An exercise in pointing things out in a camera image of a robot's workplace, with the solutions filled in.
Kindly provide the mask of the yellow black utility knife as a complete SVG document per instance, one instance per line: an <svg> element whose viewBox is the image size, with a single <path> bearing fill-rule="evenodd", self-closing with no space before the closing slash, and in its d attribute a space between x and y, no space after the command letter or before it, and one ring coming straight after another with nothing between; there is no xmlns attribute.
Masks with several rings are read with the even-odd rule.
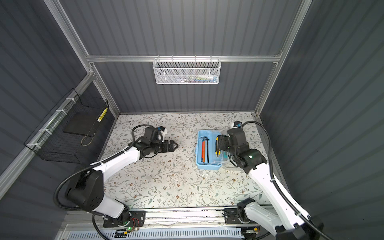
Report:
<svg viewBox="0 0 384 240"><path fill-rule="evenodd" d="M221 150L220 150L220 135L218 135L216 137L216 146L215 146L215 155L216 157L219 157L221 153Z"/></svg>

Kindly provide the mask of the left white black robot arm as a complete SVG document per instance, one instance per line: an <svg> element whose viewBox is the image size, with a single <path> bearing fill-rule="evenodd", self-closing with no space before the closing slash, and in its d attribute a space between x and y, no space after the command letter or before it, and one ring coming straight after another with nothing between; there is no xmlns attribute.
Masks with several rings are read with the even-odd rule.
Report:
<svg viewBox="0 0 384 240"><path fill-rule="evenodd" d="M125 204L105 195L105 182L126 166L151 158L151 154L172 153L179 147L175 141L165 139L167 129L163 126L138 125L131 134L132 142L126 148L69 178L67 200L83 211L114 219L129 211Z"/></svg>

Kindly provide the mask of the orange pencil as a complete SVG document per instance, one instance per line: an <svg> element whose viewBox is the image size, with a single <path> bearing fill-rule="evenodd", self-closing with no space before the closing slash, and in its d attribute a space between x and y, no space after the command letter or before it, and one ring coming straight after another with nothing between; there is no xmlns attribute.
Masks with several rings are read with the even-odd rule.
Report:
<svg viewBox="0 0 384 240"><path fill-rule="evenodd" d="M206 160L205 160L205 149L206 149L206 140L203 139L203 141L202 141L202 163L203 163L203 165L205 165L205 162L206 162Z"/></svg>

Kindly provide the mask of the blue plastic tool box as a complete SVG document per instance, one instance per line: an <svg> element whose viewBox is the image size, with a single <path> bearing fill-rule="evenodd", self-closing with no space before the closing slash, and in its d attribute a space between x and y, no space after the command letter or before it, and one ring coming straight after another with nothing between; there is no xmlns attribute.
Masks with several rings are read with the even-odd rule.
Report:
<svg viewBox="0 0 384 240"><path fill-rule="evenodd" d="M196 165L199 170L218 171L223 165L226 155L217 153L217 130L200 130L197 135Z"/></svg>

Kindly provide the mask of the red handled hex key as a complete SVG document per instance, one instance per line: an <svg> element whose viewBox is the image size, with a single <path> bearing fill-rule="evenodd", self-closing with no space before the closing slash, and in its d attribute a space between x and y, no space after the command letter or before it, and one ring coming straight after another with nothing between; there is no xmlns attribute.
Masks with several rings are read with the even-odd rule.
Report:
<svg viewBox="0 0 384 240"><path fill-rule="evenodd" d="M204 165L206 163L206 153L205 153L205 148L206 148L206 139L202 138L202 148L201 148L201 162Z"/></svg>

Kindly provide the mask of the clear tool box lid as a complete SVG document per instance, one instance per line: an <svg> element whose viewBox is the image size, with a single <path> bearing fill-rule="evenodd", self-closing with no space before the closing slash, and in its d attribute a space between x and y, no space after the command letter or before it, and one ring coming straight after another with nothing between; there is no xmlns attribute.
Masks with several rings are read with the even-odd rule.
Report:
<svg viewBox="0 0 384 240"><path fill-rule="evenodd" d="M238 168L239 165L235 157L236 149L237 143L235 143L235 139L231 136L231 129L223 129L220 134L220 150L221 152L225 152L227 154L227 159L230 161L230 163L235 168Z"/></svg>

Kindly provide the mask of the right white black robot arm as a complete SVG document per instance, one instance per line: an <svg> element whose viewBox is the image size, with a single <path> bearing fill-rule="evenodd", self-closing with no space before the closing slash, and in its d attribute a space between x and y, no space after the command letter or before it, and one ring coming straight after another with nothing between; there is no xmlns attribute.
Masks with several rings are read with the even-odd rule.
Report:
<svg viewBox="0 0 384 240"><path fill-rule="evenodd" d="M251 149L241 128L223 130L219 137L219 149L228 152L230 160L260 187L272 204L275 213L261 207L256 200L247 198L237 204L241 222L255 222L277 240L318 240L324 224L312 218L288 193L276 176L264 155Z"/></svg>

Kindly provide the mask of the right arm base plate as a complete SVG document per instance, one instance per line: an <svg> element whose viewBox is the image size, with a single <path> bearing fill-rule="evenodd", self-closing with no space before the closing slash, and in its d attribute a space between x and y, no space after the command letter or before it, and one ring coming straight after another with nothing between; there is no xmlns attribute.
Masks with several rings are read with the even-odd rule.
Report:
<svg viewBox="0 0 384 240"><path fill-rule="evenodd" d="M221 211L225 219L225 224L227 225L236 225L236 224L256 224L254 221L246 220L243 221L240 219L238 211L236 208L224 208Z"/></svg>

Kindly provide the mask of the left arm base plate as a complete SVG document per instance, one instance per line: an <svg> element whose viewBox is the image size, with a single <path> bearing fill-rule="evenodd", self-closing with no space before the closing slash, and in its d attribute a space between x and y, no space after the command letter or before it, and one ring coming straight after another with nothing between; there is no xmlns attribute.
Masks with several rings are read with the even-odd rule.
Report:
<svg viewBox="0 0 384 240"><path fill-rule="evenodd" d="M104 216L104 228L139 228L144 226L146 211L123 211L118 218Z"/></svg>

